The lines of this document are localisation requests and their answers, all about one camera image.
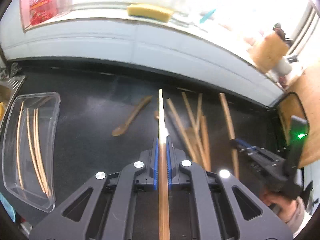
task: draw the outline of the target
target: green led light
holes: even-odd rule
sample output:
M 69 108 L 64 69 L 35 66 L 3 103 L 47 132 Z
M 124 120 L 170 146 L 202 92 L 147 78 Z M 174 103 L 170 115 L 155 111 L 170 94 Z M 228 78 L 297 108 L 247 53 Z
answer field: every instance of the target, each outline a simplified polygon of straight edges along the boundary
M 306 135 L 307 135 L 306 133 L 299 134 L 298 138 L 301 139 L 301 138 L 305 137 Z

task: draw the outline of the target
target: wooden spoon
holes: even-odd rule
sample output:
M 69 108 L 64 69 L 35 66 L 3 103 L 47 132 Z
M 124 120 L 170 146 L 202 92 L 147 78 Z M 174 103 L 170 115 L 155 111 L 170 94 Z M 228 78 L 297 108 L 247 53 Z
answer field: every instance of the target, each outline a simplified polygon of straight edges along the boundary
M 133 119 L 138 115 L 140 110 L 146 106 L 151 101 L 152 96 L 146 96 L 144 97 L 138 105 L 135 106 L 134 110 L 129 115 L 127 121 L 125 121 L 124 124 L 118 126 L 116 129 L 112 131 L 113 136 L 119 136 L 121 134 L 124 134 L 125 131 L 129 128 L 129 125 L 133 121 Z

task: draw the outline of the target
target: wooden stick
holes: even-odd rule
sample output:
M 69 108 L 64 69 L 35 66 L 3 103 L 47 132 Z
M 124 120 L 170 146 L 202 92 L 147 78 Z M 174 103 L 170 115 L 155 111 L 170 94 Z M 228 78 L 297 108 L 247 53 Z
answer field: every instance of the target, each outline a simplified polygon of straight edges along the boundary
M 181 119 L 178 116 L 177 110 L 174 107 L 174 105 L 173 105 L 173 103 L 172 103 L 170 98 L 167 99 L 167 103 L 168 103 L 169 108 L 170 108 L 170 110 L 171 110 L 171 112 L 173 114 L 173 117 L 174 117 L 174 119 L 175 119 L 175 121 L 176 121 L 176 123 L 178 125 L 179 131 L 180 131 L 180 133 L 181 133 L 181 135 L 183 137 L 183 140 L 184 140 L 184 142 L 185 142 L 185 144 L 187 146 L 187 149 L 188 149 L 188 152 L 190 154 L 191 159 L 192 160 L 196 160 L 197 159 L 196 158 L 196 153 L 194 152 L 194 150 L 192 148 L 192 145 L 191 145 L 191 143 L 189 141 L 189 138 L 188 138 L 188 136 L 186 134 L 186 131 L 184 130 L 184 127 L 182 125 Z
M 22 101 L 21 108 L 20 108 L 18 127 L 17 127 L 17 143 L 16 143 L 17 167 L 18 167 L 18 176 L 19 176 L 19 182 L 20 182 L 21 189 L 24 189 L 24 185 L 23 185 L 23 180 L 22 180 L 22 175 L 21 175 L 19 146 L 20 146 L 20 125 L 21 125 L 23 104 L 24 104 L 24 101 Z
M 170 240 L 169 192 L 162 90 L 159 90 L 159 240 Z
M 209 134 L 208 134 L 208 126 L 207 126 L 207 118 L 203 115 L 201 116 L 201 135 L 202 135 L 202 143 L 204 147 L 204 152 L 207 155 L 207 160 L 209 163 L 211 171 L 211 156 L 210 156 L 210 143 L 209 143 Z
M 203 161 L 204 169 L 207 171 L 207 170 L 210 169 L 210 167 L 208 165 L 207 156 L 204 153 L 204 149 L 203 149 L 203 146 L 202 146 L 201 138 L 199 136 L 199 132 L 197 131 L 196 121 L 195 121 L 195 118 L 193 116 L 193 113 L 192 113 L 192 110 L 191 110 L 191 107 L 190 107 L 190 104 L 189 104 L 189 101 L 188 101 L 188 98 L 187 98 L 185 92 L 182 92 L 182 97 L 183 97 L 184 103 L 185 103 L 187 111 L 188 111 L 188 115 L 189 115 L 189 118 L 190 118 L 190 121 L 191 121 L 192 128 L 193 128 L 193 130 L 195 132 L 196 141 L 198 143 L 198 147 L 199 147 L 199 150 L 200 150 L 200 155 L 201 155 L 201 158 L 202 158 L 202 161 Z
M 190 144 L 192 146 L 192 149 L 196 154 L 196 159 L 192 159 L 192 161 L 195 162 L 195 163 L 198 163 L 199 165 L 201 165 L 204 168 L 203 162 L 202 162 L 202 159 L 201 159 L 201 156 L 200 156 L 200 152 L 199 152 L 199 149 L 198 149 L 198 144 L 197 144 L 197 141 L 196 141 L 195 132 L 194 132 L 193 128 L 192 127 L 188 127 L 187 129 L 185 129 L 185 131 L 186 131 L 186 134 L 188 136 L 189 142 L 190 142 Z
M 37 162 L 38 162 L 38 167 L 39 167 L 39 171 L 40 171 L 40 175 L 41 175 L 41 179 L 43 181 L 43 185 L 44 185 L 44 190 L 47 194 L 47 196 L 49 197 L 49 195 L 51 195 L 50 193 L 50 189 L 48 187 L 48 181 L 47 181 L 47 177 L 45 175 L 45 171 L 44 171 L 44 167 L 43 167 L 43 162 L 42 162 L 42 157 L 41 157 L 41 151 L 40 151 L 40 141 L 39 141 L 39 108 L 36 109 L 36 121 L 35 121 L 35 130 L 36 130 L 36 141 L 35 141 L 35 148 L 37 148 Z
M 232 140 L 236 136 L 235 136 L 235 130 L 233 128 L 229 106 L 228 106 L 225 94 L 220 93 L 219 96 L 220 96 L 220 101 L 221 101 L 223 112 L 224 112 L 224 117 L 227 123 L 229 139 Z M 233 170 L 234 170 L 235 177 L 239 179 L 239 160 L 238 160 L 238 151 L 236 149 L 232 149 L 232 162 L 233 162 Z
M 200 118 L 201 118 L 201 113 L 202 113 L 202 93 L 200 93 L 198 95 L 198 105 L 197 105 L 197 119 L 196 119 L 196 127 L 197 127 L 197 131 L 199 133 L 199 129 L 200 129 Z
M 33 167 L 35 168 L 35 172 L 36 172 L 36 175 L 37 175 L 37 178 L 38 178 L 40 187 L 41 187 L 42 191 L 45 193 L 44 186 L 42 185 L 42 181 L 41 181 L 40 174 L 39 174 L 39 171 L 38 171 L 38 166 L 37 166 L 35 154 L 34 154 L 34 152 L 33 152 L 32 142 L 31 142 L 30 121 L 29 121 L 29 108 L 27 108 L 27 131 L 28 131 L 28 142 L 29 142 L 29 148 L 30 148 L 30 154 L 31 154 L 31 159 L 32 159 Z
M 41 179 L 42 185 L 44 186 L 44 180 L 39 167 L 39 156 L 38 156 L 38 148 L 37 148 L 37 141 L 36 141 L 36 110 L 35 109 L 33 110 L 33 146 L 35 149 L 36 164 L 38 167 L 40 179 Z

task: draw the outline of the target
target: blue object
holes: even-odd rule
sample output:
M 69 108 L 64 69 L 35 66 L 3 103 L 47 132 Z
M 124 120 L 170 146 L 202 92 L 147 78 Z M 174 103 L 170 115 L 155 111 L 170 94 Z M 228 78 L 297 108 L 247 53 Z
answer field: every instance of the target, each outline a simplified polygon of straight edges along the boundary
M 208 12 L 207 14 L 205 14 L 201 19 L 200 19 L 200 23 L 204 23 L 207 19 L 210 18 L 210 16 L 212 14 L 214 14 L 214 12 L 216 11 L 216 9 L 211 10 L 210 12 Z
M 153 166 L 153 189 L 157 190 L 158 186 L 158 155 L 159 155 L 159 138 L 156 143 L 155 163 Z
M 249 143 L 245 142 L 244 140 L 241 140 L 241 139 L 238 139 L 238 138 L 235 138 L 234 139 L 237 143 L 240 143 L 242 144 L 244 147 L 246 148 L 252 148 L 252 149 L 255 149 L 255 146 L 251 146 Z
M 13 207 L 10 205 L 10 203 L 5 199 L 5 197 L 0 192 L 0 201 L 2 205 L 4 206 L 4 209 L 8 213 L 9 217 L 12 219 L 13 222 L 16 221 L 16 212 L 13 209 Z
M 168 167 L 168 186 L 169 189 L 171 189 L 172 186 L 172 168 L 171 168 L 171 159 L 170 159 L 170 149 L 169 149 L 169 141 L 168 137 L 166 138 L 166 150 L 167 150 L 167 167 Z

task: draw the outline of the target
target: yellow sponge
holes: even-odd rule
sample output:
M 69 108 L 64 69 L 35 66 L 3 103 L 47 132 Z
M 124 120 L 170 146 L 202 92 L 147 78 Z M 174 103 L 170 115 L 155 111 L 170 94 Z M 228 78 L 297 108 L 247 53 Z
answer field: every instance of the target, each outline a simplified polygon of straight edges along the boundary
M 170 20 L 173 14 L 170 9 L 150 4 L 131 4 L 127 7 L 127 11 L 130 16 L 142 16 L 165 23 Z

